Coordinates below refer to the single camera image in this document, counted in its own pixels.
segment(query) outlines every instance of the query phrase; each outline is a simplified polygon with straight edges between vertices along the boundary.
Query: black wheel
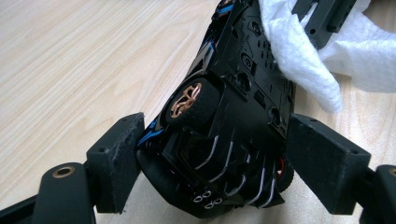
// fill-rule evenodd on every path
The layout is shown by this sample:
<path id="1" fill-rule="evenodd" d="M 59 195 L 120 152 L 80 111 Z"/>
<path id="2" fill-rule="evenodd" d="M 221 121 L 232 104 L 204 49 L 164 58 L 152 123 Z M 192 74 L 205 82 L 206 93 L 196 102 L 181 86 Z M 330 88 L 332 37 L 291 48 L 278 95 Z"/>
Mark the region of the black wheel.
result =
<path id="1" fill-rule="evenodd" d="M 279 159 L 279 173 L 276 181 L 277 190 L 280 192 L 285 191 L 293 181 L 294 169 L 291 167 L 290 163 L 284 159 Z"/>
<path id="2" fill-rule="evenodd" d="M 169 103 L 165 120 L 171 127 L 202 128 L 216 112 L 219 92 L 204 78 L 184 85 Z"/>

